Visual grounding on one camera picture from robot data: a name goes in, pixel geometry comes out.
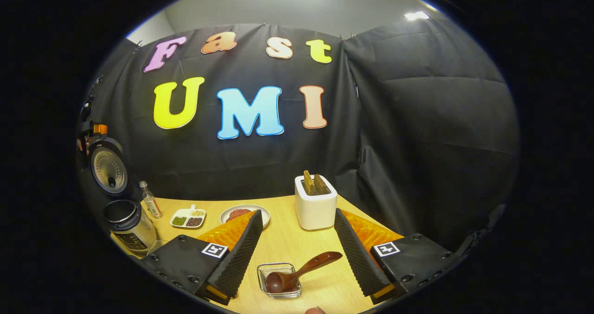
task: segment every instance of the small bottle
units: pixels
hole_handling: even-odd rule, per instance
[[[148,211],[153,215],[155,219],[160,219],[163,217],[163,213],[159,210],[159,206],[157,206],[157,200],[155,200],[155,196],[149,191],[147,187],[147,183],[145,181],[140,182],[140,187],[142,188],[142,199],[144,203],[147,205]]]

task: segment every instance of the white plate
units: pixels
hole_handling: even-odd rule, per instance
[[[194,211],[202,211],[204,213],[204,215],[202,215],[201,217],[196,217],[192,215],[192,212]],[[185,217],[185,221],[183,225],[174,225],[174,219],[176,217],[180,217],[183,218]],[[187,222],[189,221],[190,218],[202,218],[202,221],[200,221],[200,223],[196,226],[186,226]],[[192,204],[192,206],[190,206],[189,208],[180,208],[179,210],[175,211],[174,216],[171,217],[171,220],[169,221],[169,224],[174,226],[174,227],[180,227],[183,229],[197,229],[198,227],[202,226],[202,224],[204,223],[204,219],[206,219],[206,211],[202,210],[201,208],[196,208],[195,205]]]
[[[229,215],[231,215],[231,212],[233,212],[237,209],[240,209],[240,208],[245,208],[246,210],[250,210],[250,211],[261,210],[262,211],[262,223],[264,224],[263,228],[266,227],[266,225],[268,225],[268,222],[270,221],[270,213],[268,210],[266,210],[265,208],[258,206],[258,205],[238,205],[238,206],[233,206],[232,208],[228,208],[227,210],[225,210],[225,212],[223,212],[221,214],[221,217],[220,217],[221,224],[224,224],[225,221],[227,221],[227,219],[229,219]]]

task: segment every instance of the small glass dish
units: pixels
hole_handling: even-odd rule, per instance
[[[270,272],[292,274],[295,267],[291,263],[264,263],[258,266],[258,283],[262,292],[274,299],[292,299],[301,295],[301,282],[297,280],[297,291],[283,293],[269,293],[266,289],[266,277]]]

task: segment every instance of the wooden spoon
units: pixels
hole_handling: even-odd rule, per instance
[[[342,254],[337,251],[327,251],[310,259],[306,264],[303,265],[303,267],[301,267],[301,269],[297,270],[297,272],[293,272],[292,274],[271,272],[268,276],[266,276],[266,289],[269,291],[269,293],[295,291],[297,289],[297,279],[299,279],[300,276],[317,268],[324,267],[324,265],[333,263],[341,257]]]

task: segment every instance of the table surface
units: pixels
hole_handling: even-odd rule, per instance
[[[304,314],[309,308],[320,306],[328,314],[360,313],[374,307],[369,297],[364,297],[355,276],[350,269],[349,262],[340,244],[334,227],[322,230],[304,230],[299,226],[295,214],[295,196],[284,196],[265,199],[249,200],[176,200],[155,198],[163,217],[153,220],[160,240],[172,240],[180,234],[197,237],[204,232],[220,225],[220,215],[227,208],[237,205],[258,205],[270,212],[270,221],[263,229],[251,257],[250,265],[245,272],[244,279],[237,291],[235,299],[229,305],[223,306],[214,301],[215,305],[227,308],[242,314]],[[206,210],[206,217],[202,226],[197,229],[178,229],[172,227],[169,221],[175,211],[180,208],[195,208]],[[367,214],[356,208],[350,202],[337,198],[336,206],[373,223],[381,225]],[[131,251],[119,242],[112,234],[114,240],[126,253]],[[309,272],[301,278],[301,296],[294,299],[272,299],[261,291],[258,284],[257,267],[262,263],[287,262],[299,269],[314,256],[324,251],[338,251],[343,254],[335,263]]]

